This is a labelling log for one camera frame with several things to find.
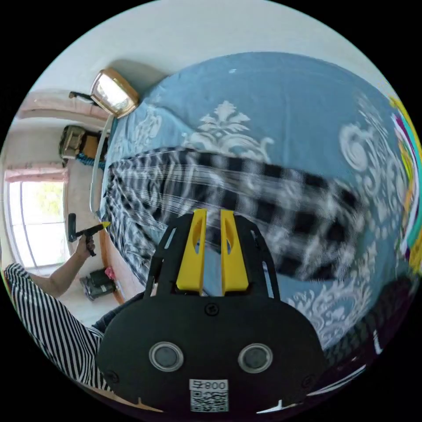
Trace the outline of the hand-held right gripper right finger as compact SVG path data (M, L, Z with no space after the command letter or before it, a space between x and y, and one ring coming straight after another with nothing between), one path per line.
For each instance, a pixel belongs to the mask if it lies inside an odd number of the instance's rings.
M244 293L249 282L233 211L221 210L222 294Z

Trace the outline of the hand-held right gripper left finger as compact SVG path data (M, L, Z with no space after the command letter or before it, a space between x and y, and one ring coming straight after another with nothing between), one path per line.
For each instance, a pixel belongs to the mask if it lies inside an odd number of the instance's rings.
M177 289L188 294L202 295L203 292L206 222L206 209L196 209L176 281Z

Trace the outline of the person's left hand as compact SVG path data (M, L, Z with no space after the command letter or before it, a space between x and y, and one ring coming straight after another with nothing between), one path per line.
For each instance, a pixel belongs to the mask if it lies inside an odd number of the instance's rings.
M80 263L84 264L85 261L94 254L95 244L92 236L83 234L76 247L76 256Z

